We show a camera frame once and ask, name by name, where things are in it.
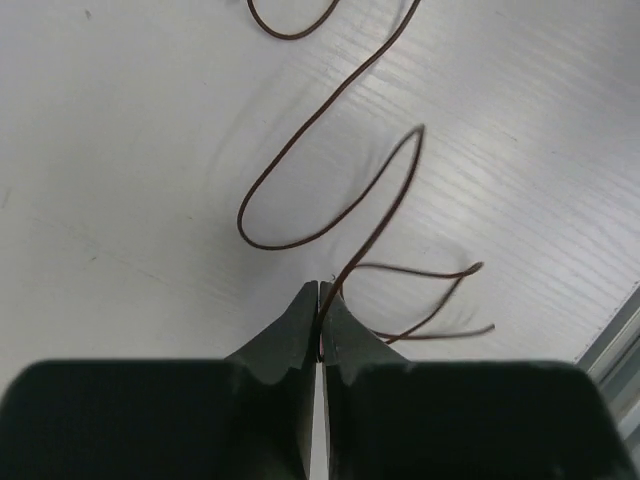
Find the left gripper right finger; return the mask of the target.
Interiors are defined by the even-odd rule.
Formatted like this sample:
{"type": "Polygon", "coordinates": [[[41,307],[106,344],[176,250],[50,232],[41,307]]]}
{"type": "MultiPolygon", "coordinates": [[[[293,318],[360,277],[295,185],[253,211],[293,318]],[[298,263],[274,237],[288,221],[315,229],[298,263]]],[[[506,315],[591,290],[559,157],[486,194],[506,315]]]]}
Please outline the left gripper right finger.
{"type": "Polygon", "coordinates": [[[322,325],[333,479],[624,479],[594,382],[564,362],[411,361],[340,299],[322,325]]]}

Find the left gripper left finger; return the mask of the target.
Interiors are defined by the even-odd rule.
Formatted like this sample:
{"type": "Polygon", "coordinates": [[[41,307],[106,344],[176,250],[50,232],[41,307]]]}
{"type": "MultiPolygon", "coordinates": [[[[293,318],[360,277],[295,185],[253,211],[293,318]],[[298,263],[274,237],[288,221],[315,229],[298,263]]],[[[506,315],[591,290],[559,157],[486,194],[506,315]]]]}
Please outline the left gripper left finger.
{"type": "Polygon", "coordinates": [[[306,479],[319,285],[223,359],[56,359],[1,400],[5,479],[306,479]]]}

